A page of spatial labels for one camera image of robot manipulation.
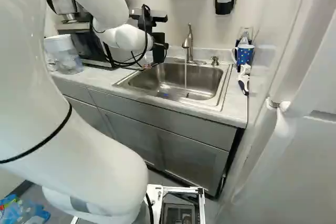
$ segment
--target black band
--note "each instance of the black band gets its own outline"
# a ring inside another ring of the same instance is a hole
[[[69,111],[68,111],[68,114],[67,116],[64,118],[63,122],[57,127],[57,129],[54,130],[54,132],[52,132],[46,139],[44,139],[42,142],[40,142],[39,144],[35,145],[33,148],[15,156],[15,157],[11,157],[11,158],[8,158],[8,159],[5,159],[5,160],[1,160],[0,161],[0,164],[5,164],[5,163],[9,163],[9,162],[12,162],[12,161],[15,161],[19,158],[22,158],[22,157],[25,157],[27,155],[29,155],[30,153],[36,151],[37,149],[39,149],[40,147],[42,147],[43,145],[45,145],[46,143],[48,143],[54,136],[57,135],[57,133],[64,127],[64,125],[69,121],[69,118],[71,116],[71,113],[72,113],[72,106],[71,104],[69,103],[70,107],[69,107]]]

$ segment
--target floor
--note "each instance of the floor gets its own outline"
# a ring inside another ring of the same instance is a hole
[[[160,184],[165,186],[184,186],[172,181],[158,173],[149,171],[149,183],[150,184]],[[51,206],[48,201],[44,198],[42,189],[40,186],[33,185],[28,189],[22,196],[22,199],[30,199],[35,203],[42,204],[45,206],[46,211],[51,213],[51,218],[48,220],[47,224],[70,224],[73,216],[58,210],[57,208]],[[206,199],[205,203],[205,217],[206,224],[214,224],[215,216],[218,210],[218,202],[213,199]],[[91,224],[89,221],[80,220],[78,224]]]

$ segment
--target faucet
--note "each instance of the faucet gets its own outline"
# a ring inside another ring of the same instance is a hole
[[[182,47],[187,49],[187,55],[186,55],[186,60],[188,61],[193,61],[193,31],[191,29],[191,24],[188,24],[189,27],[189,33],[187,37],[185,38],[184,42],[182,43]]]
[[[194,47],[193,47],[193,31],[191,29],[191,24],[188,24],[189,27],[189,33],[187,37],[185,38],[184,42],[182,43],[182,48],[187,49],[187,55],[186,55],[186,62],[187,63],[192,63],[192,64],[206,64],[205,61],[200,61],[200,60],[194,60]],[[183,62],[180,59],[176,59],[176,62]]]

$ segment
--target refrigerator handle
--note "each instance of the refrigerator handle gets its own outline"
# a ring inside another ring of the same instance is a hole
[[[270,98],[267,98],[267,103],[270,107],[274,105]],[[273,133],[245,182],[233,196],[232,202],[234,204],[237,203],[235,199],[240,201],[249,197],[250,194],[260,193],[258,191],[260,183],[272,175],[287,147],[292,143],[298,118],[286,115],[286,110],[289,107],[290,102],[287,101],[278,105],[277,120]]]

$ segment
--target running water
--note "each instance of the running water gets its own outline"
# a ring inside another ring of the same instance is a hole
[[[184,60],[184,90],[187,94],[187,57]]]

